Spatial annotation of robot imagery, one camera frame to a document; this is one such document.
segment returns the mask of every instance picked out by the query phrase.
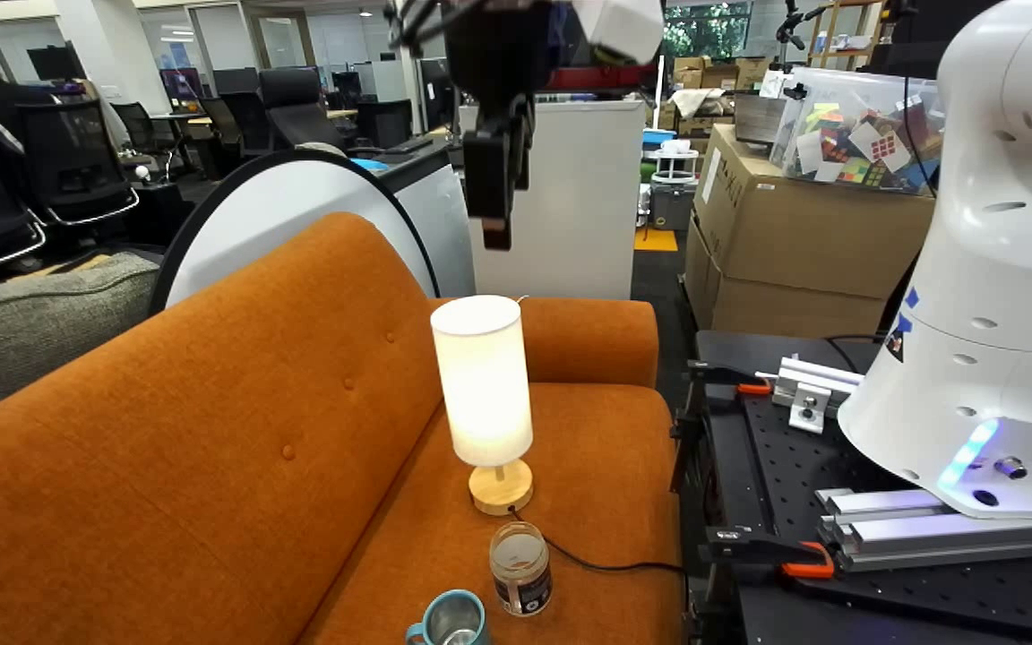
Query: black table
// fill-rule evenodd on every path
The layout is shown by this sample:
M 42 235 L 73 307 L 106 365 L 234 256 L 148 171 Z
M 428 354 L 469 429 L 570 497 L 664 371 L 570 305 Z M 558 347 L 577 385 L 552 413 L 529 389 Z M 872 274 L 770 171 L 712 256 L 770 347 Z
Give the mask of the black table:
M 747 374 L 774 374 L 785 354 L 806 361 L 847 365 L 847 358 L 862 371 L 872 365 L 874 344 L 839 342 L 847 358 L 829 342 L 788 342 L 788 337 L 747 337 L 747 332 L 699 332 L 699 358 L 712 365 L 730 365 Z M 751 444 L 750 421 L 741 413 L 711 413 L 711 439 L 704 463 L 711 463 L 706 495 L 718 497 L 712 522 L 751 527 L 774 536 L 770 497 Z M 735 598 L 747 625 L 747 641 L 751 645 L 1008 645 L 1032 641 L 1028 636 L 1008 637 L 970 625 L 945 625 L 944 616 L 882 611 L 862 604 L 847 604 L 839 594 L 813 594 L 806 588 L 788 588 L 774 581 L 735 577 Z

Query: cup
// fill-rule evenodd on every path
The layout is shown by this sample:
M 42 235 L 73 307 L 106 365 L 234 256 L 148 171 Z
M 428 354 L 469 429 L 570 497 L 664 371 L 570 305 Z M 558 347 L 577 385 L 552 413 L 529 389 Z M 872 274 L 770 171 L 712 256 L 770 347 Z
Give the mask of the cup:
M 529 522 L 505 522 L 491 537 L 491 581 L 512 616 L 538 616 L 552 598 L 549 540 Z
M 449 588 L 406 632 L 406 645 L 491 645 L 483 604 L 466 588 Z

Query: sofa backrest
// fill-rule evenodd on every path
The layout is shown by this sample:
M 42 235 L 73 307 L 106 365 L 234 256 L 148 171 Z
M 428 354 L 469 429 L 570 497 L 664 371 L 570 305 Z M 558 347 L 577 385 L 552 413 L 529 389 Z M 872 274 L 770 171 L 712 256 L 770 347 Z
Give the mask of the sofa backrest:
M 0 402 L 0 641 L 291 641 L 440 408 L 361 220 Z

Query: mug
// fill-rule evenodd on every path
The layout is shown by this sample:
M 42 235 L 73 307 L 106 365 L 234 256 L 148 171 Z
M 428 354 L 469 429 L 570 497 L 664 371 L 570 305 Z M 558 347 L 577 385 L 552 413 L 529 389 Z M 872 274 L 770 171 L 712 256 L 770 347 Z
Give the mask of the mug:
M 449 588 L 409 629 L 406 645 L 491 645 L 483 604 L 466 588 Z

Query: sofa armrest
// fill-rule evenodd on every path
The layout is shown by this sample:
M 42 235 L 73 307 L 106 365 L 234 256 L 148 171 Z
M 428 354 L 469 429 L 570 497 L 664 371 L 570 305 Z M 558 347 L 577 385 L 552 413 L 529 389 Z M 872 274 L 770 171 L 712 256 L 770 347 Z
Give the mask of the sofa armrest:
M 524 301 L 526 377 L 534 385 L 657 389 L 658 329 L 647 301 Z

